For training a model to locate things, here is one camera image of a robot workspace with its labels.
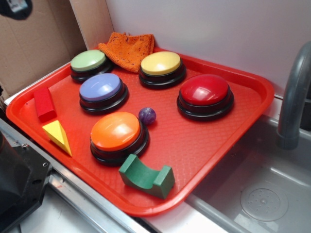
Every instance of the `cardboard box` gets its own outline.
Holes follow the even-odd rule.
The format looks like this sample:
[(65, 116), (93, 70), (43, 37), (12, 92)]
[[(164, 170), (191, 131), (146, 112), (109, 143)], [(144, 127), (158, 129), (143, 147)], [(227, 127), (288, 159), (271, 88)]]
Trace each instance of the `cardboard box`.
[(33, 0), (33, 6), (26, 20), (0, 16), (2, 100), (107, 41), (113, 31), (104, 0)]

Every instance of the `knitted cloth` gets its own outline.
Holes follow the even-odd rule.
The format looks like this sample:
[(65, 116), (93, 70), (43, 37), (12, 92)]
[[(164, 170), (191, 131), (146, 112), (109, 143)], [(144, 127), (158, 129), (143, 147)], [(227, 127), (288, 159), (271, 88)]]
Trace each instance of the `knitted cloth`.
[(108, 43), (100, 43), (98, 48), (113, 63), (138, 73), (141, 61), (153, 52), (154, 45), (153, 34), (131, 36), (113, 32)]

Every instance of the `green wooden block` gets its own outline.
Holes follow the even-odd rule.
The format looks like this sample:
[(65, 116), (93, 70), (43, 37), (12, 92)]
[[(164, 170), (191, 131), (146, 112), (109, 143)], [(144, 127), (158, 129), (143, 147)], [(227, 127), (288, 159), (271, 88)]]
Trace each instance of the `green wooden block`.
[(167, 197), (175, 183), (170, 166), (163, 166), (160, 171), (153, 170), (134, 154), (128, 156), (119, 173), (126, 185), (162, 199)]

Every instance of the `triangular prism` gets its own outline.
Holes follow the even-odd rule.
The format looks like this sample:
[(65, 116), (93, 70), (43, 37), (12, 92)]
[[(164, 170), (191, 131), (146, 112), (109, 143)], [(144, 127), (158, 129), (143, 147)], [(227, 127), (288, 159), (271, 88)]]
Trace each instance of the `triangular prism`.
[(58, 120), (42, 126), (42, 128), (56, 145), (72, 156), (66, 132)]

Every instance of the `purple ball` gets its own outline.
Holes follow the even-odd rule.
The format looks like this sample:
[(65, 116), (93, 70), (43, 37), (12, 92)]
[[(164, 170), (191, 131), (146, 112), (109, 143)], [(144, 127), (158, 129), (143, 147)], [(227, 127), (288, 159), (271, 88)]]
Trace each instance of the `purple ball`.
[(138, 118), (145, 125), (151, 125), (156, 120), (156, 112), (152, 108), (143, 108), (140, 110)]

